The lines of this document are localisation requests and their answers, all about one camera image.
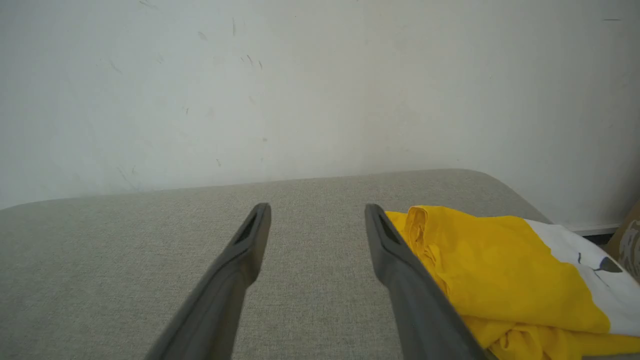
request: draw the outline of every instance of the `folded clothing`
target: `folded clothing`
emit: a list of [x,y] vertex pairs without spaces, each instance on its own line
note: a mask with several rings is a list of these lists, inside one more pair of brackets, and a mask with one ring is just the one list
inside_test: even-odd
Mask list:
[[560,225],[440,206],[387,216],[499,359],[640,352],[640,285],[583,237]]

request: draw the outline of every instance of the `gray fabric surface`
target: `gray fabric surface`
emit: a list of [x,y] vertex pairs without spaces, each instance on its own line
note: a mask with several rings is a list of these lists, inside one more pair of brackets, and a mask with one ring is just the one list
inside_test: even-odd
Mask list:
[[236,359],[397,359],[364,205],[545,217],[469,170],[427,170],[36,202],[0,211],[3,359],[136,359],[252,206],[270,202]]

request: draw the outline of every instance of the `cardboard box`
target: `cardboard box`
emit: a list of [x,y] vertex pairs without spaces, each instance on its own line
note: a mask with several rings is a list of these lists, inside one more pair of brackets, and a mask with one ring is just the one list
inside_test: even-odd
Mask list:
[[605,250],[640,282],[640,201],[613,234]]

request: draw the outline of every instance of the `yellow cloth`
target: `yellow cloth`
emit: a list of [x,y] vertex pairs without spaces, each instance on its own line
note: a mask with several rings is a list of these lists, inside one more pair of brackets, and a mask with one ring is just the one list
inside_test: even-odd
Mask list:
[[499,359],[640,352],[640,338],[608,333],[609,318],[578,270],[552,256],[524,219],[434,206],[387,216],[479,344]]

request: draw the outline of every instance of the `baseboard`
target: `baseboard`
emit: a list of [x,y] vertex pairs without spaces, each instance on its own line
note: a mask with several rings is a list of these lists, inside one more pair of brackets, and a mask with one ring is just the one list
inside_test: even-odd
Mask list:
[[565,227],[580,236],[613,234],[618,230],[621,224],[603,224],[603,225],[587,225],[587,226],[570,226]]

